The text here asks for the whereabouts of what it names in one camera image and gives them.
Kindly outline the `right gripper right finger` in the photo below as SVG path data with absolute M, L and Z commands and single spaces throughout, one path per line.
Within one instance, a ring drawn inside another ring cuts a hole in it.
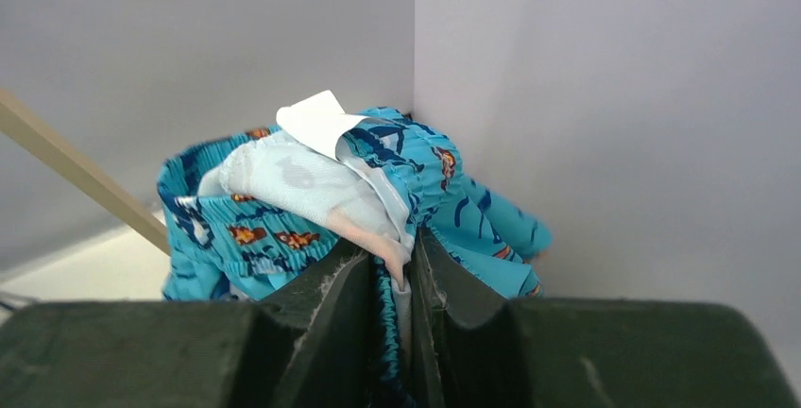
M 794 407 L 756 326 L 698 302 L 498 295 L 418 233 L 413 381 L 425 407 Z

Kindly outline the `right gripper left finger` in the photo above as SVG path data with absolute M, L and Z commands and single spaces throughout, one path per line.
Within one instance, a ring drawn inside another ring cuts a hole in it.
M 370 263 L 340 243 L 261 302 L 54 302 L 1 330 L 5 407 L 359 407 Z

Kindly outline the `light blue shark shorts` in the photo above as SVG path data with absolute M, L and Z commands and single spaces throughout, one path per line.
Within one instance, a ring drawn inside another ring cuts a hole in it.
M 167 300 L 262 300 L 341 241 L 374 260 L 379 346 L 367 403 L 410 407 L 402 381 L 412 338 L 405 268 L 429 230 L 450 257 L 504 298 L 539 298 L 532 262 L 553 236 L 463 167 L 442 132 L 390 108 L 350 115 L 290 108 L 272 127 L 195 144 L 157 178 L 171 268 Z

